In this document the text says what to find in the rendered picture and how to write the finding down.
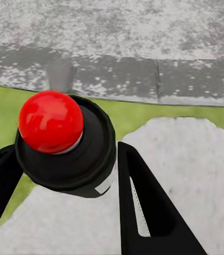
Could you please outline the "insectifuge atomizer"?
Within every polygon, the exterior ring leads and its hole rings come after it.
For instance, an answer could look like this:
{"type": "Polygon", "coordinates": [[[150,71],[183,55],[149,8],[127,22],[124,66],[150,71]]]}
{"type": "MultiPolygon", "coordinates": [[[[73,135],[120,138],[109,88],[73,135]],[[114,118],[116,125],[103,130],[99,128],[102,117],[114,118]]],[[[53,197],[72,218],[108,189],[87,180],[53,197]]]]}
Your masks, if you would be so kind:
{"type": "Polygon", "coordinates": [[[109,115],[88,98],[67,95],[75,65],[45,65],[51,91],[36,93],[18,115],[16,158],[36,184],[51,191],[97,198],[111,187],[116,132],[109,115]]]}

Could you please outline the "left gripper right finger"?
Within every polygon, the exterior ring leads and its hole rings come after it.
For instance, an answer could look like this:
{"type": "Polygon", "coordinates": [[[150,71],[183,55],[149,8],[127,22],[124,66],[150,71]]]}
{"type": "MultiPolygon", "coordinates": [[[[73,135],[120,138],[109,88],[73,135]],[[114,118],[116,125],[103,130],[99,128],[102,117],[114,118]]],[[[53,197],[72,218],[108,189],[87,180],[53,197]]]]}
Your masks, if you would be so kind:
{"type": "Polygon", "coordinates": [[[138,151],[117,145],[122,255],[207,255],[138,151]],[[151,237],[138,232],[132,178],[151,237]]]}

